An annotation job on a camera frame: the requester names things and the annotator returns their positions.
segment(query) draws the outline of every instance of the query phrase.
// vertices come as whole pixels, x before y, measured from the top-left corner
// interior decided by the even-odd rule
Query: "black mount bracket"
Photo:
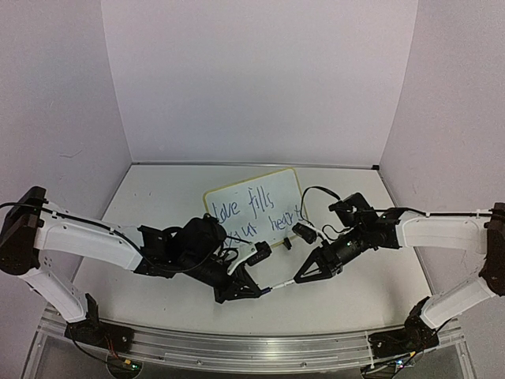
[[[141,248],[144,259],[135,273],[170,279],[183,272],[213,287],[215,300],[220,304],[261,296],[261,289],[245,270],[245,264],[237,267],[230,276],[227,273],[230,264],[212,254],[226,238],[226,231],[214,217],[194,218],[184,227],[169,227],[164,231],[146,226],[140,227],[139,231],[144,239]],[[249,266],[271,254],[266,242],[258,242],[256,249],[258,252],[247,260]]]
[[[372,345],[374,357],[387,358],[438,346],[439,337],[436,331],[430,329],[419,317],[428,299],[424,298],[416,304],[403,328],[373,333],[369,336],[368,341]]]
[[[127,353],[133,340],[133,329],[102,322],[98,316],[95,299],[86,294],[88,313],[83,321],[68,323],[65,337],[87,345],[110,349],[109,343],[118,353]]]
[[[479,276],[498,296],[505,296],[505,203],[495,203],[488,232],[488,252]]]
[[[30,268],[39,268],[39,251],[33,246],[37,229],[42,226],[40,207],[46,201],[46,190],[32,187],[18,203],[34,208],[14,206],[6,214],[0,231],[0,270],[10,275],[23,275]]]

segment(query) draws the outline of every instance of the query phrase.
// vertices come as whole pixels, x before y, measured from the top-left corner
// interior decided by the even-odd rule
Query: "white panel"
[[[157,228],[184,226],[205,212],[201,200],[208,188],[275,171],[267,167],[132,166],[104,217],[123,224]],[[302,188],[326,186],[342,198],[360,191],[378,208],[392,206],[376,171],[297,168]],[[327,210],[335,201],[319,191],[305,198],[310,220],[341,229]],[[293,278],[315,245],[301,238],[293,249],[272,255],[247,270],[260,287]],[[411,248],[363,253],[331,280],[293,284],[258,299],[217,304],[213,290],[193,278],[137,275],[101,261],[84,259],[76,285],[99,303],[105,318],[199,332],[304,334],[343,332],[399,325],[412,307],[430,295]]]
[[[246,241],[280,243],[294,236],[291,227],[301,221],[301,194],[294,169],[212,190],[204,195],[204,203],[228,235]],[[231,239],[225,244],[241,245]]]
[[[0,2],[0,51],[0,203],[39,185],[100,217],[131,159],[99,0]],[[66,275],[79,261],[51,256]],[[0,288],[0,377],[19,377],[45,302],[3,272]]]
[[[449,291],[429,298],[423,305],[421,320],[429,328],[437,329],[452,317],[459,316],[480,302],[495,296],[486,281],[475,273]]]
[[[103,0],[133,160],[378,163],[416,0]]]
[[[44,225],[37,230],[34,247],[38,250],[53,250],[100,259],[126,270],[134,270],[142,261],[142,256],[132,245],[101,227],[63,217],[53,217],[51,214],[43,214],[40,219]],[[112,224],[109,226],[120,231],[137,246],[142,244],[142,234],[136,227]]]
[[[66,322],[83,321],[88,312],[88,301],[85,294],[79,291],[70,280],[60,274],[53,260],[46,252],[39,254],[40,268],[31,268],[19,279],[24,280],[37,293],[45,298]]]
[[[488,217],[424,217],[407,212],[396,227],[400,246],[436,246],[486,254]]]
[[[430,211],[505,201],[505,3],[419,2],[395,123],[381,161],[400,205]],[[440,291],[484,264],[482,256],[424,249]],[[505,301],[461,317],[478,377],[505,373]]]

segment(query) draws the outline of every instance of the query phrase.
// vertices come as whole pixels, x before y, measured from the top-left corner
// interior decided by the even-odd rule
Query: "wire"
[[[205,258],[204,258],[204,259],[202,259],[199,263],[197,263],[196,265],[194,265],[193,267],[190,267],[190,268],[185,268],[185,269],[182,269],[182,270],[168,270],[168,269],[164,269],[164,268],[156,267],[156,269],[160,269],[160,270],[162,270],[162,271],[166,271],[166,272],[173,272],[173,273],[176,273],[176,274],[177,274],[177,273],[182,274],[182,273],[184,273],[184,272],[190,272],[190,271],[194,270],[195,268],[199,268],[201,265],[203,265],[203,264],[207,261],[207,259],[211,257],[211,255],[212,255],[213,253],[214,253],[214,250],[210,250],[210,251],[208,252],[208,254],[205,256]],[[152,263],[151,263],[151,262],[149,262],[149,261],[147,260],[147,258],[144,258],[144,259],[145,259],[145,260],[146,260],[146,261],[147,261],[150,265],[152,265]]]
[[[404,355],[399,355],[399,356],[396,356],[394,357],[393,359],[389,359],[387,361],[384,361],[384,362],[378,362],[376,364],[376,367],[379,366],[379,367],[388,367],[390,364],[394,363],[396,364],[396,362],[399,360],[399,359],[404,359],[404,358],[407,358],[407,357],[410,357],[410,354],[404,354]],[[373,369],[373,371],[370,371],[372,367],[370,365],[366,366],[365,369],[363,370],[363,372],[361,373],[361,376],[363,375],[366,375],[367,373],[375,373],[375,369]]]
[[[309,223],[309,225],[304,225],[304,227],[307,227],[308,229],[310,229],[311,231],[315,231],[316,232],[316,238],[319,237],[321,238],[323,241],[326,241],[326,242],[329,242],[329,238],[328,236],[326,235],[326,233],[324,233],[323,231],[320,231],[319,229],[317,229],[313,223]]]
[[[321,231],[324,233],[324,235],[326,235],[326,237],[327,237],[330,241],[336,241],[338,237],[337,237],[337,238],[332,238],[332,237],[330,237],[330,236],[328,235],[328,233],[326,233],[326,232],[324,231],[324,228],[325,228],[325,227],[329,227],[329,228],[331,228],[331,229],[333,230],[333,232],[334,232],[334,233],[336,233],[337,235],[340,235],[340,234],[342,234],[342,233],[345,233],[346,231],[350,231],[350,230],[351,230],[351,228],[350,228],[350,227],[345,227],[345,228],[343,228],[341,231],[337,231],[337,230],[333,227],[333,225],[330,225],[329,223],[327,223],[326,225],[324,225],[324,226],[321,228]]]
[[[70,328],[70,325],[68,323],[67,323],[67,325],[69,326],[69,328],[68,328],[69,335],[70,335],[70,339],[72,340],[73,344],[75,345],[75,347],[77,347],[77,349],[79,349],[79,351],[82,351],[83,353],[85,353],[89,358],[93,358],[93,359],[95,359],[95,360],[97,360],[97,361],[99,361],[101,363],[105,363],[106,366],[113,366],[113,367],[116,367],[117,369],[120,369],[120,370],[129,371],[129,372],[138,371],[136,369],[127,369],[125,367],[115,365],[112,362],[108,362],[105,359],[98,358],[97,356],[95,356],[95,355],[87,352],[85,349],[83,349],[81,346],[79,346],[77,344],[76,340],[73,338],[72,328]]]
[[[226,238],[233,239],[234,241],[239,241],[239,242],[243,242],[243,243],[252,243],[252,242],[247,241],[245,239],[242,239],[242,238],[239,238],[239,237],[233,237],[231,235],[227,235]]]
[[[361,377],[363,377],[363,375],[367,375],[369,373],[378,373],[379,371],[382,371],[384,370],[385,368],[387,368],[389,365],[383,365],[383,366],[379,366],[378,369],[373,369],[373,370],[368,370],[368,371],[364,371],[363,373],[361,373]]]
[[[310,187],[307,187],[305,188],[305,190],[303,191],[303,194],[301,195],[301,203],[300,203],[300,217],[302,220],[304,220],[306,223],[309,223],[311,224],[312,226],[314,226],[313,223],[311,223],[310,221],[308,221],[304,216],[303,216],[303,204],[304,204],[304,200],[305,200],[305,195],[307,194],[307,192],[310,190],[310,189],[316,189],[316,190],[319,190],[319,191],[323,191],[325,192],[326,194],[334,197],[335,199],[337,199],[338,201],[340,201],[340,196],[338,194],[336,194],[335,192],[333,192],[331,189],[328,189],[326,187],[322,187],[322,186],[310,186]]]
[[[10,202],[10,203],[0,204],[0,209],[5,208],[5,207],[26,207],[26,208],[36,209],[38,211],[39,210],[43,210],[43,207],[41,207],[41,206],[30,205],[30,204],[26,204],[26,203],[13,203],[13,202]]]
[[[233,251],[235,253],[235,257],[233,257],[232,259],[228,259],[228,256],[230,255],[230,253],[228,253],[229,251]],[[235,247],[226,247],[224,249],[221,249],[221,251],[219,251],[219,259],[223,262],[234,261],[237,258],[238,258],[238,249]]]
[[[378,212],[378,213],[389,213],[396,210],[403,210],[407,212],[414,212],[418,215],[424,217],[497,217],[500,219],[505,219],[505,217],[501,215],[496,215],[492,213],[476,213],[476,212],[424,212],[419,209],[414,208],[405,208],[405,207],[397,207],[397,208],[389,208],[389,209],[363,209],[358,210],[356,213],[369,213],[369,212]],[[489,209],[488,212],[498,211],[499,209]]]
[[[114,349],[114,344],[112,343],[112,340],[109,338],[108,334],[105,335],[105,340],[107,341],[107,346],[109,347],[109,352],[112,354],[112,356],[116,359],[120,359],[118,353],[116,353],[116,350]]]
[[[306,273],[305,273],[305,274],[303,274],[302,276],[303,276],[303,277],[307,277],[307,276],[309,276],[310,274],[313,274],[313,273],[314,273],[314,272],[316,272],[316,271],[321,271],[321,270],[320,270],[320,268],[319,268],[319,267],[318,267],[318,268],[314,268],[313,270],[310,270],[309,272],[306,272]]]
[[[432,336],[431,336],[431,337],[429,337],[429,338],[426,340],[426,342],[425,342],[425,344],[423,345],[423,347],[422,347],[419,351],[415,351],[415,352],[414,352],[414,353],[410,356],[410,358],[409,358],[409,359],[407,359],[407,362],[405,362],[405,363],[402,365],[402,368],[401,368],[400,370],[396,371],[396,372],[395,372],[395,373],[391,376],[391,378],[390,378],[390,379],[393,379],[394,377],[396,377],[396,375],[398,375],[398,373],[399,373],[400,371],[402,371],[402,370],[403,370],[403,369],[404,369],[404,368],[405,368],[405,367],[406,367],[406,366],[410,363],[410,361],[412,361],[413,357],[415,357],[418,353],[422,352],[422,351],[425,349],[426,344],[427,344],[427,343],[428,343],[428,342],[429,342],[429,341],[430,341],[430,340],[431,340],[434,336],[437,336],[437,335],[439,334],[439,332],[440,332],[440,329],[442,329],[445,325],[447,325],[447,323],[448,323],[450,320],[452,320],[452,319],[450,318],[449,320],[446,320],[443,324],[441,324],[441,326],[440,326],[437,330],[435,330],[435,331],[434,331],[434,333],[432,334]]]

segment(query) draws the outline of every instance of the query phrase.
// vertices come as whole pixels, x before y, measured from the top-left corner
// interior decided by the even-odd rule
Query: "white backdrop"
[[[134,161],[380,161],[417,1],[103,0],[102,10]]]
[[[128,170],[100,10],[99,0],[0,2],[0,203],[37,185],[101,217]],[[67,276],[79,262],[53,258]],[[46,302],[4,272],[0,289],[0,378],[19,378]]]
[[[505,201],[505,3],[422,0],[381,171],[400,205],[430,211]],[[427,248],[437,291],[483,265],[472,252]],[[460,317],[479,378],[505,377],[505,298]]]

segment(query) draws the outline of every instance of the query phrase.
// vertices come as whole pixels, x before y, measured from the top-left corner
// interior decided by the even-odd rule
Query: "black cable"
[[[334,232],[335,234],[337,234],[337,235],[340,235],[340,234],[342,234],[342,233],[345,233],[346,231],[350,231],[350,229],[351,229],[350,227],[345,227],[345,228],[343,228],[341,231],[337,231],[337,230],[333,227],[333,225],[330,225],[329,223],[327,223],[326,225],[324,225],[324,226],[321,228],[321,231],[324,233],[324,235],[326,235],[326,238],[328,238],[330,241],[336,241],[338,237],[337,237],[337,238],[331,238],[330,236],[328,236],[328,233],[326,233],[326,232],[324,231],[324,228],[325,228],[325,227],[329,227],[329,228],[331,228],[331,229],[333,230],[333,232]]]
[[[30,205],[30,204],[26,204],[26,203],[9,202],[9,203],[0,204],[0,209],[5,208],[5,207],[26,207],[26,208],[32,208],[32,209],[37,209],[37,210],[43,210],[43,208],[38,205]]]
[[[307,192],[310,190],[310,189],[316,189],[316,190],[319,190],[319,191],[323,191],[324,193],[334,197],[335,199],[337,199],[338,201],[340,201],[340,196],[337,195],[335,192],[333,192],[331,189],[328,189],[326,187],[322,187],[322,186],[310,186],[310,187],[307,187],[305,188],[305,190],[303,191],[303,194],[301,195],[301,203],[300,203],[300,217],[302,220],[304,220],[306,223],[309,223],[310,225],[314,226],[313,223],[311,223],[310,221],[308,221],[304,216],[303,216],[303,204],[304,204],[304,200],[305,200],[305,195],[307,194]]]
[[[252,243],[251,241],[247,241],[247,240],[239,238],[239,237],[233,237],[231,235],[227,235],[226,238],[233,239],[234,241],[239,241],[239,242],[243,242],[243,243]]]
[[[407,357],[410,357],[410,353],[408,354],[404,354],[404,355],[399,355],[397,357],[394,357],[392,359],[389,359],[387,361],[384,361],[384,362],[378,362],[375,364],[374,368],[372,369],[372,366],[371,365],[368,365],[364,368],[364,371],[361,373],[361,375],[366,375],[367,373],[371,373],[370,370],[374,370],[376,367],[383,367],[383,366],[389,366],[390,364],[392,363],[396,363],[399,359],[404,359],[404,358],[407,358]]]
[[[417,355],[417,351],[415,351],[409,359],[407,359],[407,362],[403,363],[402,365],[402,368],[398,371],[396,371],[395,373],[393,373],[393,375],[391,375],[391,379],[393,379],[396,375],[398,375],[400,373],[400,371],[402,371],[403,369],[405,369],[405,367],[410,363],[410,361],[412,361],[413,357],[415,357]]]
[[[393,212],[395,210],[402,209],[407,212],[414,212],[417,213],[418,215],[424,216],[424,217],[498,217],[502,218],[503,216],[501,215],[496,215],[492,213],[476,213],[476,212],[423,212],[420,211],[419,209],[414,209],[414,208],[405,208],[405,207],[395,207],[395,208],[389,208],[389,209],[363,209],[363,210],[358,210],[356,213],[370,213],[370,212],[378,212],[378,213],[388,213],[388,212]]]
[[[235,257],[233,257],[232,259],[228,259],[228,255],[230,255],[229,253],[226,254],[229,251],[232,251],[235,253]],[[226,247],[226,248],[222,249],[220,253],[225,253],[225,254],[223,254],[223,257],[222,257],[223,262],[234,261],[235,259],[238,258],[238,249],[235,249],[234,247]]]
[[[93,358],[93,359],[95,359],[95,360],[97,360],[97,361],[99,361],[101,363],[105,363],[106,366],[113,366],[113,367],[115,367],[117,369],[120,369],[120,370],[129,371],[129,372],[138,371],[136,369],[127,369],[125,367],[115,365],[112,362],[108,362],[105,359],[98,358],[97,356],[95,356],[95,355],[87,352],[85,349],[83,349],[81,346],[79,346],[77,344],[76,340],[73,338],[72,329],[69,327],[68,330],[69,330],[70,339],[72,340],[73,344],[77,347],[77,349],[79,349],[79,351],[82,351],[83,353],[85,353],[89,358]]]

